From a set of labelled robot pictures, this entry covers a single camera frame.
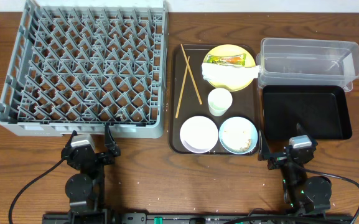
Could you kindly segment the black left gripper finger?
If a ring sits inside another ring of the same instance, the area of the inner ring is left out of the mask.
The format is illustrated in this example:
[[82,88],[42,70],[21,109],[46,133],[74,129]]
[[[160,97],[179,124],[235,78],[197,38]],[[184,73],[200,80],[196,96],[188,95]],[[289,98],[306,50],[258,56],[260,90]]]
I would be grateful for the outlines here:
[[70,136],[70,138],[68,139],[65,148],[70,148],[71,147],[71,143],[72,143],[72,139],[73,137],[75,137],[77,135],[77,132],[74,130]]
[[121,155],[121,150],[118,147],[114,137],[111,133],[109,124],[105,124],[105,140],[104,140],[105,147],[107,148],[108,152],[113,157],[118,157]]

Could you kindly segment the rice food scraps pile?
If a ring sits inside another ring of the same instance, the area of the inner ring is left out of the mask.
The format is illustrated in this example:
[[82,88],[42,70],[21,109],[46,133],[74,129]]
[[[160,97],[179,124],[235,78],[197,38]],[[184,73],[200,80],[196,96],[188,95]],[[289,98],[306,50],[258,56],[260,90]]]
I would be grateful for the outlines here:
[[232,152],[244,153],[249,150],[253,140],[249,132],[242,130],[224,131],[222,135],[224,145]]

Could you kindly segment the light blue round bowl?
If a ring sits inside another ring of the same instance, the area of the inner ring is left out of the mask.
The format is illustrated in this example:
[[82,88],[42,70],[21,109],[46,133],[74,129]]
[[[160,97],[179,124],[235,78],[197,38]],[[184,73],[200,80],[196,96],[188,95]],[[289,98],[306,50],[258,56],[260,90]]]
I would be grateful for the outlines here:
[[257,149],[258,130],[248,119],[243,117],[228,118],[219,129],[221,145],[229,153],[251,155]]

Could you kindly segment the white round bowl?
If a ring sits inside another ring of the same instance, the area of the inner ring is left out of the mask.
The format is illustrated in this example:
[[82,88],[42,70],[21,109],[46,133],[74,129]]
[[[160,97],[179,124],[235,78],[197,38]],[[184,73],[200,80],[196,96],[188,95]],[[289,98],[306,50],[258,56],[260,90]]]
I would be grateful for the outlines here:
[[180,141],[190,152],[203,154],[215,147],[218,141],[218,128],[208,117],[193,116],[180,128]]

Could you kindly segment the white plastic cup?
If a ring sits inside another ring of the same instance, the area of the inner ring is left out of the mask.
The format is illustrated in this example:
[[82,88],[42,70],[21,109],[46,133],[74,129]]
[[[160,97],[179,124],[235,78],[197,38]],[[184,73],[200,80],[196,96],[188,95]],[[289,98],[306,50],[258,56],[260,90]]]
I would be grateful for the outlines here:
[[231,106],[233,97],[224,88],[212,90],[207,97],[208,109],[213,116],[222,116]]

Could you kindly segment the green orange snack wrapper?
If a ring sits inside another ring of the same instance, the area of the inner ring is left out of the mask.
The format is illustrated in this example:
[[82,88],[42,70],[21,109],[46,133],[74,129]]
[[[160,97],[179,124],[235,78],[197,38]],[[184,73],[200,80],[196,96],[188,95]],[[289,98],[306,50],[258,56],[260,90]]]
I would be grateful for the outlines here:
[[246,65],[246,54],[239,54],[232,56],[217,56],[217,55],[208,54],[207,63],[228,65],[235,67],[244,67]]

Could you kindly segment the white paper napkin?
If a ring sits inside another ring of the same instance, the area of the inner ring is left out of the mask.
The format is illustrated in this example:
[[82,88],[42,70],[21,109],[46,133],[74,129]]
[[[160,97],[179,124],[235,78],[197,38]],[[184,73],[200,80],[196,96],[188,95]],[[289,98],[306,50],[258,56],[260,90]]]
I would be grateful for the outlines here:
[[239,82],[258,78],[260,66],[236,67],[213,63],[202,64],[202,76],[205,80],[216,82]]

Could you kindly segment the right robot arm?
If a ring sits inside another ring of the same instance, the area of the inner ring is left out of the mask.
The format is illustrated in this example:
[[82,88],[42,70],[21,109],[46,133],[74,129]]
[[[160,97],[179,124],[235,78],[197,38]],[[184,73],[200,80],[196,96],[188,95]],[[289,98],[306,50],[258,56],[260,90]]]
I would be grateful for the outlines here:
[[258,160],[267,161],[269,170],[281,171],[284,201],[291,204],[291,213],[323,214],[331,208],[332,183],[322,175],[307,175],[304,164],[314,158],[318,143],[300,124],[296,125],[296,129],[297,136],[291,137],[289,144],[281,152],[271,152],[263,132],[260,131]]

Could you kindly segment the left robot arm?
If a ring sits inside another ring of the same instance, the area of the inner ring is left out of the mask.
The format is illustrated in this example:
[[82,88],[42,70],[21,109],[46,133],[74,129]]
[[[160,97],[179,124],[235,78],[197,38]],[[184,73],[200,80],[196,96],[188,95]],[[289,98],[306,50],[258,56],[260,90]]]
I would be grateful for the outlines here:
[[121,151],[110,128],[105,126],[105,152],[95,152],[90,134],[72,133],[62,149],[61,158],[79,171],[65,184],[69,198],[70,223],[120,223],[119,215],[105,206],[105,166],[113,165]]

